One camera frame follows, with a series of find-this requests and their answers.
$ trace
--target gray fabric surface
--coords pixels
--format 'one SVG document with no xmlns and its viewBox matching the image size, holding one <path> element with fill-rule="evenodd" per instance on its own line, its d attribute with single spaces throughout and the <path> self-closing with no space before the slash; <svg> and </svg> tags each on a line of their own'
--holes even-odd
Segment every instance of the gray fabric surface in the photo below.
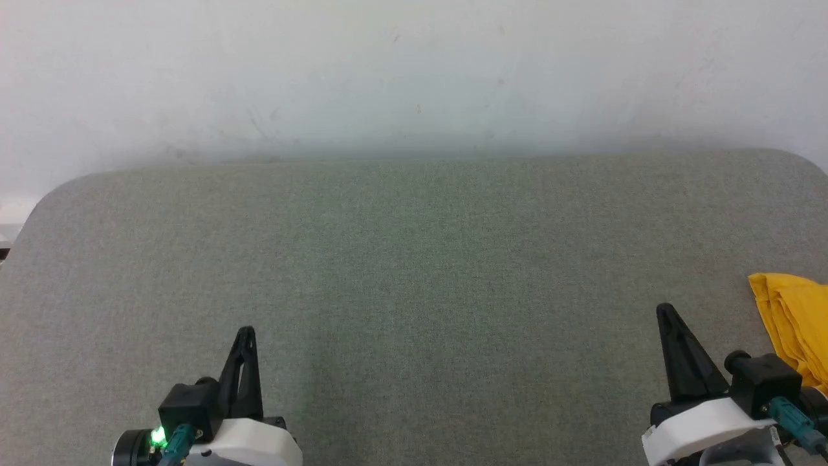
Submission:
<svg viewBox="0 0 828 466">
<path fill-rule="evenodd" d="M 643 464 L 656 305 L 770 351 L 746 277 L 828 282 L 826 199 L 773 151 L 82 178 L 0 270 L 0 463 L 108 464 L 252 324 L 306 464 Z"/>
</svg>

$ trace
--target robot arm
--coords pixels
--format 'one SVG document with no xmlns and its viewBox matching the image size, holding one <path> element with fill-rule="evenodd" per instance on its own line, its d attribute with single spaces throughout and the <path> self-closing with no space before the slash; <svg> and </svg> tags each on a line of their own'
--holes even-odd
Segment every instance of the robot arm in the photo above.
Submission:
<svg viewBox="0 0 828 466">
<path fill-rule="evenodd" d="M 301 466 L 302 452 L 282 417 L 264 417 L 256 333 L 236 334 L 218 381 L 176 384 L 158 407 L 161 426 L 128 430 L 112 466 Z"/>
<path fill-rule="evenodd" d="M 732 352 L 724 361 L 733 375 L 728 385 L 670 304 L 659 305 L 657 316 L 670 401 L 653 405 L 642 436 L 650 466 L 740 459 L 789 465 L 788 444 L 828 461 L 828 400 L 803 387 L 802 376 L 782 359 Z"/>
</svg>

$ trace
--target yellow towel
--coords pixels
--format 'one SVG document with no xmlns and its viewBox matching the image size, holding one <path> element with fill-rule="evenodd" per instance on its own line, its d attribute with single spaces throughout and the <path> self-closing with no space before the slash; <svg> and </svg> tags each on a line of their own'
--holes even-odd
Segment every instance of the yellow towel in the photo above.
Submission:
<svg viewBox="0 0 828 466">
<path fill-rule="evenodd" d="M 748 277 L 777 355 L 828 395 L 828 286 L 786 274 Z"/>
</svg>

